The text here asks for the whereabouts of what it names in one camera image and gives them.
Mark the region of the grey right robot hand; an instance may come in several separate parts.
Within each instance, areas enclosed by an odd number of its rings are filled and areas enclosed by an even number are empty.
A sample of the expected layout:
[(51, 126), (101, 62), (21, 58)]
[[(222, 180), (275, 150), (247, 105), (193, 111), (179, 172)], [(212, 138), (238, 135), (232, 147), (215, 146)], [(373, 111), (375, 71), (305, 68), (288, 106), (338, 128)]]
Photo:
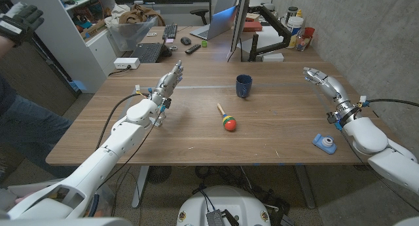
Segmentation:
[(317, 85), (325, 97), (335, 106), (335, 116), (341, 126), (362, 118), (361, 109), (350, 101), (349, 95), (337, 79), (310, 67), (304, 67), (303, 73), (305, 79)]

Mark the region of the white and black gloved hand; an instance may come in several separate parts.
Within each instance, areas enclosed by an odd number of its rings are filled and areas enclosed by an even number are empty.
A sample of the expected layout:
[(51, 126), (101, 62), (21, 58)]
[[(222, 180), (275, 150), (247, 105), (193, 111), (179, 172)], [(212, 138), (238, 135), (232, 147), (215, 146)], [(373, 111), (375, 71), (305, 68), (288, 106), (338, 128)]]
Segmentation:
[(35, 5), (18, 2), (7, 13), (1, 13), (1, 36), (19, 46), (30, 40), (43, 22), (42, 10)]

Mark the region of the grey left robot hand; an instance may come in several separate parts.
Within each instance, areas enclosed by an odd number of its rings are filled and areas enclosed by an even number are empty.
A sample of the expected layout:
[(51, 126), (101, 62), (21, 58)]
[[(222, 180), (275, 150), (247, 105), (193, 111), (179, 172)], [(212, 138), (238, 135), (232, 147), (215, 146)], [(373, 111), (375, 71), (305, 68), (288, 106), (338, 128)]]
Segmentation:
[(182, 61), (179, 60), (169, 73), (160, 78), (149, 99), (156, 105), (161, 105), (164, 99), (169, 98), (173, 94), (174, 88), (182, 79), (183, 66)]

